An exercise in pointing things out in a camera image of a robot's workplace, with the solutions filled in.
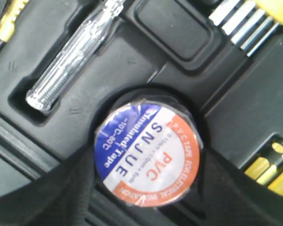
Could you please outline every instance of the tool case compartment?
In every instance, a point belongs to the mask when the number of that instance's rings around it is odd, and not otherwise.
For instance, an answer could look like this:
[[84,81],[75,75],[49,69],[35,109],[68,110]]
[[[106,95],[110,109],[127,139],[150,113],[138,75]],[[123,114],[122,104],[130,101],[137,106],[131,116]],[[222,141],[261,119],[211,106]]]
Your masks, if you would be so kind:
[[[139,86],[183,97],[205,146],[238,168],[272,135],[283,136],[283,29],[247,58],[208,20],[213,8],[192,0],[128,0],[50,114],[32,109],[27,91],[96,4],[32,0],[0,52],[0,197],[72,155],[111,100]],[[106,209],[124,223],[96,215]],[[86,225],[200,225],[205,217],[193,189],[179,203],[140,209],[117,201],[100,183],[90,210]]]

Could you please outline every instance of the pvc tape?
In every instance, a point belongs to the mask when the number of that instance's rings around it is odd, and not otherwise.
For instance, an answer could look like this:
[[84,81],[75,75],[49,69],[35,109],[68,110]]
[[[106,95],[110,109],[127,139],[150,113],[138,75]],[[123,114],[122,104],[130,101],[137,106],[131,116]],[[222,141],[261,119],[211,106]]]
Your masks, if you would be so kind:
[[119,199],[142,207],[162,206],[190,189],[199,169],[200,146],[188,117],[144,99],[118,108],[99,127],[96,167]]

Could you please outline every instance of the electrical tape roll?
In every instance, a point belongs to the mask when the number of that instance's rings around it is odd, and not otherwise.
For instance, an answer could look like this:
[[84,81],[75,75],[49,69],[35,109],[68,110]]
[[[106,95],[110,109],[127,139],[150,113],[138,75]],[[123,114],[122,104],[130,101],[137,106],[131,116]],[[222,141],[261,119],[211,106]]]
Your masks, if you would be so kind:
[[186,108],[164,97],[136,99],[111,112],[94,146],[98,173],[110,192],[128,205],[158,207],[189,191],[203,144]]

